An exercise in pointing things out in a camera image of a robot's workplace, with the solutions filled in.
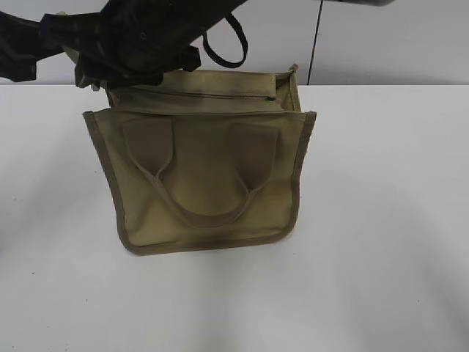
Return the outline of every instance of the black object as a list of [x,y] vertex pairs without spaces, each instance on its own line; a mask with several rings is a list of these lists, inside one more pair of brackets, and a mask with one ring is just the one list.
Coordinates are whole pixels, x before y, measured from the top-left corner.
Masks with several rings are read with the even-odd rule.
[[[0,77],[36,79],[37,62],[60,54],[64,47],[79,53],[76,86],[108,88],[156,85],[172,70],[193,71],[204,49],[218,64],[236,68],[248,54],[248,41],[231,12],[247,0],[110,0],[101,12],[45,15],[38,23],[0,12]],[[384,5],[393,0],[346,0]],[[207,30],[226,18],[240,38],[243,59],[228,62],[210,47]]]

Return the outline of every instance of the white table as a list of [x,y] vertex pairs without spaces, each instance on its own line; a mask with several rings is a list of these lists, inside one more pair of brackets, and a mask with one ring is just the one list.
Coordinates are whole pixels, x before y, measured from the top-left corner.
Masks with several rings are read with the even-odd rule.
[[469,87],[301,87],[295,234],[127,253],[81,112],[0,87],[0,351],[469,351]]

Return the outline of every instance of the bag handle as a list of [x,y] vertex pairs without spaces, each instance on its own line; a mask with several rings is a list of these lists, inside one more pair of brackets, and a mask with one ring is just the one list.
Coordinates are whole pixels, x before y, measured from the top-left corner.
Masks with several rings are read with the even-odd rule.
[[245,196],[233,211],[206,216],[184,209],[174,201],[163,182],[175,154],[171,119],[134,120],[125,123],[123,130],[130,158],[146,179],[182,220],[202,229],[226,226],[244,214],[252,199],[270,179],[278,141],[277,128],[246,124],[230,126],[226,147],[244,186]]

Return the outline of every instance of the bag zipper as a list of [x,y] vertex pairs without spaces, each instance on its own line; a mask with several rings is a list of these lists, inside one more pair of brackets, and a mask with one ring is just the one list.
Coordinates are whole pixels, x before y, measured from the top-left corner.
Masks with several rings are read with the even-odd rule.
[[187,98],[209,98],[209,99],[249,99],[249,100],[268,100],[276,101],[276,97],[270,97],[268,95],[219,95],[219,94],[206,94],[206,93],[184,93],[184,92],[159,92],[157,90],[145,89],[140,87],[132,87],[132,89],[143,90],[145,92],[151,92],[159,95],[173,95],[177,97]]

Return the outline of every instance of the khaki canvas bag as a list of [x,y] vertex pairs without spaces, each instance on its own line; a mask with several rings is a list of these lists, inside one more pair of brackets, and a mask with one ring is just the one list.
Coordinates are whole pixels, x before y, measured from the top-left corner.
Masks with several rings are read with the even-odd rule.
[[272,243],[298,216],[316,119],[282,74],[174,71],[157,87],[108,91],[85,120],[135,254]]

